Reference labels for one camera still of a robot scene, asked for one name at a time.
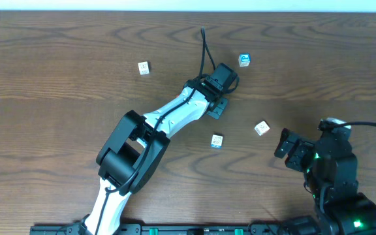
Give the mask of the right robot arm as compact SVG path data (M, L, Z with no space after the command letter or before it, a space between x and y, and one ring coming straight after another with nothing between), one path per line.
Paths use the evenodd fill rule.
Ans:
M274 152L303 174L323 234L376 234L376 204L358 192L350 135L350 129L339 127L312 141L284 128Z

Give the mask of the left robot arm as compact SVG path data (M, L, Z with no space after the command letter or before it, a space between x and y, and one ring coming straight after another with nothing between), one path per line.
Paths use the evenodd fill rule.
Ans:
M224 108L224 96L238 83L236 75L201 74L163 107L143 115L127 112L97 155L100 190L79 233L115 233L126 203L149 181L172 136L205 113Z

